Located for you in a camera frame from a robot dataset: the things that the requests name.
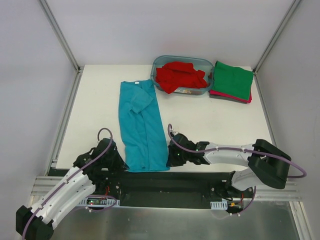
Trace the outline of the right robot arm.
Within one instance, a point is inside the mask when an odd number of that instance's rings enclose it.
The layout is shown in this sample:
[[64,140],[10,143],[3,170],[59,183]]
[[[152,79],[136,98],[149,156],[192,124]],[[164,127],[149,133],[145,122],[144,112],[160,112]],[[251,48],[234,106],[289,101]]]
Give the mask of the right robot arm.
[[208,141],[194,143],[181,133],[171,132],[169,137],[169,167],[180,167],[187,162],[244,167],[230,173],[225,184],[225,192],[230,197],[237,197],[242,191],[260,185],[279,190],[286,186],[291,158],[264,139],[257,139],[253,144],[227,146]]

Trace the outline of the teal t shirt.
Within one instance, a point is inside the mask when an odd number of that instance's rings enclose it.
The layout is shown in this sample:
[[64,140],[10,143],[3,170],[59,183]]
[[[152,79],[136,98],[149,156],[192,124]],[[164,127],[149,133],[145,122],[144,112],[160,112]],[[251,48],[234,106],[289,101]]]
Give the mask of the teal t shirt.
[[151,80],[120,84],[118,120],[130,172],[162,172],[168,147],[156,90]]

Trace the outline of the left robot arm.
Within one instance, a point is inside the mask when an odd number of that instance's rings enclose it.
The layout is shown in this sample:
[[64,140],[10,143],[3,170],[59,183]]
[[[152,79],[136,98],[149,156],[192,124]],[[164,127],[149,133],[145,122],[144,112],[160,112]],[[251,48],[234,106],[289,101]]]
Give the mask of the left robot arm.
[[107,193],[104,169],[117,174],[128,169],[116,142],[103,138],[79,155],[65,176],[40,200],[16,211],[15,230],[23,240],[49,240],[62,219],[84,198]]

